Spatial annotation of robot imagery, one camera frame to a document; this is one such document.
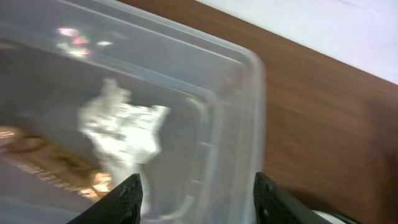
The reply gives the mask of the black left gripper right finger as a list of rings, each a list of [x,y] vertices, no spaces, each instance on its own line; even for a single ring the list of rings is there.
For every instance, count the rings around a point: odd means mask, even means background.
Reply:
[[[256,172],[253,197],[257,224],[331,224],[262,172]]]

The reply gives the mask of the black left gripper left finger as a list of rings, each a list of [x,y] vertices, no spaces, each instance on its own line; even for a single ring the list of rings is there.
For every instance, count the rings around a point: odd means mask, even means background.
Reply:
[[[133,174],[67,224],[140,224],[143,190]]]

